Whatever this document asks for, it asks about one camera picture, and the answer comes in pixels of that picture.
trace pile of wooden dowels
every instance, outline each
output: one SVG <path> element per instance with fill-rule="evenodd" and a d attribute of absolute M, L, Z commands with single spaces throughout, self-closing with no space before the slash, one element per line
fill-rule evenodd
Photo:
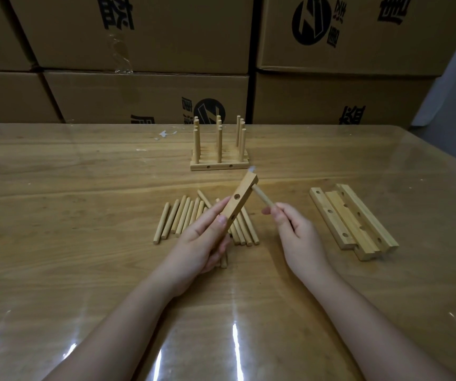
<path fill-rule="evenodd" d="M 158 244 L 161 239 L 167 239 L 170 232 L 179 237 L 203 212 L 212 207 L 210 201 L 200 190 L 198 190 L 198 196 L 194 201 L 186 195 L 182 196 L 181 200 L 177 199 L 175 201 L 171 211 L 169 202 L 164 205 L 161 219 L 154 235 L 154 244 Z M 233 237 L 235 245 L 252 246 L 253 244 L 259 244 L 256 230 L 254 230 L 245 207 L 242 207 L 242 211 L 237 215 L 228 232 Z M 221 268 L 228 266 L 226 254 L 221 259 L 220 266 Z"/>

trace stack of wooden boards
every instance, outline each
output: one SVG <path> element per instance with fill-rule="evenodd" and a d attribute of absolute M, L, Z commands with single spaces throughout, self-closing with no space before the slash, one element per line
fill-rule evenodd
<path fill-rule="evenodd" d="M 181 200 L 177 199 L 175 201 L 173 207 L 171 207 L 169 202 L 164 205 L 161 219 L 154 235 L 154 244 L 158 244 L 161 239 L 167 239 L 170 232 L 177 237 L 180 236 L 203 212 L 212 207 L 212 204 L 203 192 L 200 190 L 197 192 L 199 197 L 194 201 L 184 195 Z M 258 235 L 245 207 L 242 207 L 242 210 L 238 213 L 228 232 L 233 237 L 235 245 L 252 246 L 253 244 L 259 244 Z M 219 265 L 221 268 L 228 267 L 226 254 L 221 259 Z"/>
<path fill-rule="evenodd" d="M 324 193 L 312 187 L 309 195 L 342 250 L 353 250 L 361 261 L 376 258 L 399 247 L 351 187 L 337 184 Z"/>

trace forearm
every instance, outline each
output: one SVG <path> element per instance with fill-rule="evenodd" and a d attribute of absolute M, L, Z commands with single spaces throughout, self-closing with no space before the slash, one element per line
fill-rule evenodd
<path fill-rule="evenodd" d="M 155 271 L 142 281 L 46 380 L 130 379 L 172 298 L 163 277 Z"/>
<path fill-rule="evenodd" d="M 308 276 L 304 284 L 325 309 L 367 380 L 455 379 L 333 269 Z"/>

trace hand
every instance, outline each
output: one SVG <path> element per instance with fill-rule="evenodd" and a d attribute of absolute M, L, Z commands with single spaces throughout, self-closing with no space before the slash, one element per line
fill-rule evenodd
<path fill-rule="evenodd" d="M 227 219 L 220 213 L 229 199 L 216 203 L 187 227 L 158 268 L 172 281 L 174 297 L 183 294 L 198 274 L 212 270 L 226 252 L 230 238 L 223 237 Z"/>
<path fill-rule="evenodd" d="M 316 228 L 294 207 L 286 203 L 275 203 L 271 208 L 264 208 L 262 213 L 272 214 L 279 230 L 286 262 L 302 282 L 307 276 L 330 268 Z"/>

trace fingernail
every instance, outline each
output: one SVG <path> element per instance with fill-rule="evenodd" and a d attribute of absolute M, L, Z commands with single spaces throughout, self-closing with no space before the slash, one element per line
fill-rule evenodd
<path fill-rule="evenodd" d="M 219 215 L 217 216 L 216 219 L 217 219 L 217 221 L 218 221 L 220 224 L 222 224 L 223 226 L 226 224 L 226 222 L 228 222 L 228 219 L 227 219 L 226 216 L 223 215 L 223 214 L 219 214 Z"/>

